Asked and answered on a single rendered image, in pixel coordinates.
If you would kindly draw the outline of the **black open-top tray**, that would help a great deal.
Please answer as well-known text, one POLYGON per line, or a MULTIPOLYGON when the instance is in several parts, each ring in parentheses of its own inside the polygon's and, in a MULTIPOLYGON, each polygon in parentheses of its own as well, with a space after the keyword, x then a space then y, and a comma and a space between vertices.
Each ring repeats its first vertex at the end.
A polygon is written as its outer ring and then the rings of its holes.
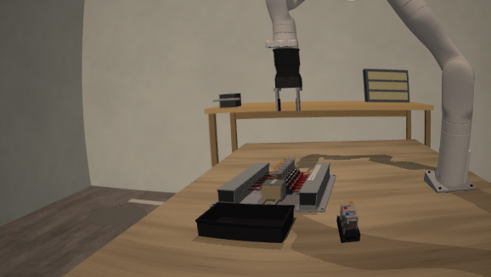
POLYGON ((293 223, 294 207, 217 202, 195 220, 198 235, 225 240, 283 243, 293 223))

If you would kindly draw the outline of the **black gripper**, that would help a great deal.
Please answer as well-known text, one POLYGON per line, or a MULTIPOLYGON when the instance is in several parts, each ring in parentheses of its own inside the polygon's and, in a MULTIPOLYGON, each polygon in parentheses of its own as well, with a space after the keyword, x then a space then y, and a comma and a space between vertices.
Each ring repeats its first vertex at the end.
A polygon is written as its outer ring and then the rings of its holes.
POLYGON ((296 88, 296 111, 301 110, 302 77, 299 73, 300 49, 297 42, 296 33, 292 32, 274 33, 273 41, 266 41, 266 48, 274 48, 274 66, 277 72, 274 78, 276 111, 281 111, 279 98, 281 88, 296 88))

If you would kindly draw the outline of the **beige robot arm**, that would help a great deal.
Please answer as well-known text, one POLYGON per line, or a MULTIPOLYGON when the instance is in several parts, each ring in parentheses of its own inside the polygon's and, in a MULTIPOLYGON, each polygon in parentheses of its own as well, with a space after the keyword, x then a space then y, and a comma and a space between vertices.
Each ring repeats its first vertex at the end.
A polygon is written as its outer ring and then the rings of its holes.
MULTIPOLYGON (((289 11, 305 0, 266 0, 273 34, 296 33, 289 11)), ((472 66, 452 43, 424 0, 387 0, 410 31, 429 49, 442 70, 442 127, 436 180, 466 183, 471 150, 474 80, 472 66)))

